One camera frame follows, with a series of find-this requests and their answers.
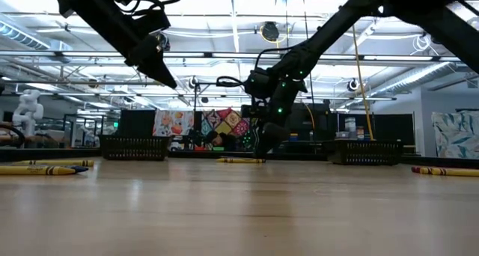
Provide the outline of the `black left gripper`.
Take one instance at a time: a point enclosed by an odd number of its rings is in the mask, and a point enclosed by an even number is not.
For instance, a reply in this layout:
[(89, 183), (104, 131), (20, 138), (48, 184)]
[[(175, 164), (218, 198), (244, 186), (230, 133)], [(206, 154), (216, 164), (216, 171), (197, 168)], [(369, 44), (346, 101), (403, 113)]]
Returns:
[(140, 67), (140, 71), (149, 78), (175, 89), (177, 83), (162, 59), (161, 40), (157, 36), (148, 35), (128, 51), (125, 64)]

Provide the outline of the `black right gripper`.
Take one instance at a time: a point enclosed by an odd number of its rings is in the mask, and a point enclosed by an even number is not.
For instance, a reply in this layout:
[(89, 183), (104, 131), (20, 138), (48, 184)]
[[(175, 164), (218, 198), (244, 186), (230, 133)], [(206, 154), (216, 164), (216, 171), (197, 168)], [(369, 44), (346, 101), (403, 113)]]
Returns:
[(291, 113), (296, 93), (275, 94), (270, 98), (252, 98), (251, 103), (241, 105), (241, 117), (255, 119), (256, 142), (254, 156), (265, 158), (266, 154), (289, 139), (290, 132), (284, 128)]

